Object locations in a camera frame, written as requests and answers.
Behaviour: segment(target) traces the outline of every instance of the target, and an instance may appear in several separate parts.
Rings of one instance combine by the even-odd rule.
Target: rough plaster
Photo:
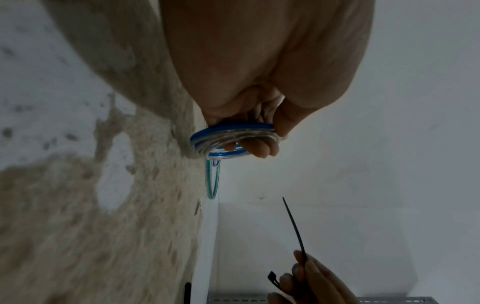
[[[205,196],[188,138],[204,123],[158,14],[43,4],[0,5],[0,302],[180,302]]]

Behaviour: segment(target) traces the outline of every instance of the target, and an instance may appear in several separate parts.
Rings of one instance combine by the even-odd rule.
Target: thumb
[[[308,259],[305,274],[311,291],[319,303],[345,303],[335,286],[322,274],[315,262]]]
[[[278,135],[285,137],[308,115],[317,108],[302,108],[292,103],[288,98],[279,105],[273,116],[273,127]]]

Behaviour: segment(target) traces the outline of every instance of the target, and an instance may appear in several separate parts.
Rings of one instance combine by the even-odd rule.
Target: wall
[[[43,4],[0,4],[0,302],[182,302],[205,197],[186,147],[205,124],[158,11]]]
[[[378,2],[349,91],[222,164],[211,291],[274,291],[298,241],[358,295],[480,296],[480,3]]]

